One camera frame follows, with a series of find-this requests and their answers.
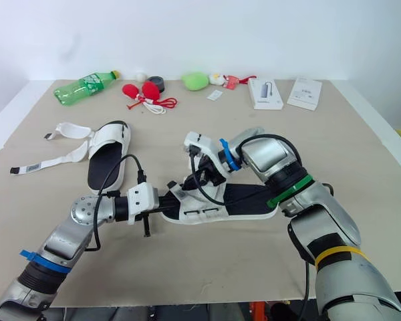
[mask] red ball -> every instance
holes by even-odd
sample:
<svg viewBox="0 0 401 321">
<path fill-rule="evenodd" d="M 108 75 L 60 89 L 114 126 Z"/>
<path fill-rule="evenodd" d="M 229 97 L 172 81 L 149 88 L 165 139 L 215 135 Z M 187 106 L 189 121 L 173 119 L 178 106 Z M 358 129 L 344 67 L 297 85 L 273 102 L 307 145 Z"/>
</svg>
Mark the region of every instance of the red ball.
<svg viewBox="0 0 401 321">
<path fill-rule="evenodd" d="M 135 99 L 136 95 L 138 95 L 138 93 L 140 91 L 138 90 L 138 88 L 136 86 L 134 86 L 132 84 L 127 84 L 127 85 L 122 87 L 122 92 L 125 95 L 131 97 L 132 99 Z"/>
<path fill-rule="evenodd" d="M 159 88 L 154 84 L 154 82 L 145 82 L 144 85 L 142 85 L 141 90 L 145 98 L 151 100 L 158 100 L 160 98 Z"/>
</svg>

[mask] white cable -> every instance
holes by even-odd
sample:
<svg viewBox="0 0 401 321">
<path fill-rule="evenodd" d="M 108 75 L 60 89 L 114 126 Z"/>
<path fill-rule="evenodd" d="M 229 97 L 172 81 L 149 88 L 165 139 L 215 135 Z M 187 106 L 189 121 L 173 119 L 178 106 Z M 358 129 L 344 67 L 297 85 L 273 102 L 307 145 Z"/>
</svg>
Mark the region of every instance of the white cable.
<svg viewBox="0 0 401 321">
<path fill-rule="evenodd" d="M 160 114 L 164 114 L 166 112 L 165 108 L 163 108 L 160 105 L 153 105 L 153 104 L 149 104 L 147 102 L 143 102 L 142 104 L 153 114 L 160 115 Z"/>
</svg>

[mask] red tag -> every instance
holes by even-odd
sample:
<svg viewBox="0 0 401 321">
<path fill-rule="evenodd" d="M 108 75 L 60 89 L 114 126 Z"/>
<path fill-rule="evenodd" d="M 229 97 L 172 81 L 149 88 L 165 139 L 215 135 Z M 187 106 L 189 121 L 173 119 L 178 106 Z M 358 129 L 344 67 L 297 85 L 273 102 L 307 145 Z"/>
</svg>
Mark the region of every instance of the red tag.
<svg viewBox="0 0 401 321">
<path fill-rule="evenodd" d="M 224 88 L 234 90 L 236 85 L 239 83 L 239 78 L 234 76 L 226 76 L 226 82 L 223 85 Z"/>
</svg>

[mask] gray tape roll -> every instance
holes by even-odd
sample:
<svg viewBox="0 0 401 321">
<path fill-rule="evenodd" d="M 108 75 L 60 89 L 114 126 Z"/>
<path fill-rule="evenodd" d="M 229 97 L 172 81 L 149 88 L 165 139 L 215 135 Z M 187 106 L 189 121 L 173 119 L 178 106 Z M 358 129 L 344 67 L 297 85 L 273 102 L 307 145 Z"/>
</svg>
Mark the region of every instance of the gray tape roll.
<svg viewBox="0 0 401 321">
<path fill-rule="evenodd" d="M 164 83 L 162 77 L 152 76 L 152 77 L 147 78 L 147 81 L 152 82 L 153 84 L 158 86 L 159 92 L 163 92 L 165 90 L 165 83 Z"/>
</svg>

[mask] yellow band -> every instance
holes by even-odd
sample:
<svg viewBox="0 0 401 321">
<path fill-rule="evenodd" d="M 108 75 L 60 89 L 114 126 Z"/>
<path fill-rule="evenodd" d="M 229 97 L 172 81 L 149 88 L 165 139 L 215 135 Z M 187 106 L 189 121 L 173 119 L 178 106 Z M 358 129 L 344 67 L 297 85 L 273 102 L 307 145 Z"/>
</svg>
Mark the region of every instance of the yellow band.
<svg viewBox="0 0 401 321">
<path fill-rule="evenodd" d="M 315 267 L 316 267 L 316 269 L 318 270 L 318 264 L 320 263 L 320 261 L 325 259 L 327 256 L 330 256 L 331 254 L 335 254 L 335 253 L 339 253 L 339 252 L 356 253 L 356 254 L 359 254 L 360 256 L 362 256 L 367 261 L 369 261 L 369 259 L 366 257 L 366 255 L 360 249 L 357 249 L 356 247 L 352 247 L 352 246 L 336 246 L 336 247 L 332 247 L 331 249 L 327 249 L 327 250 L 325 250 L 324 252 L 322 252 L 321 254 L 318 255 L 318 257 L 315 259 Z"/>
</svg>

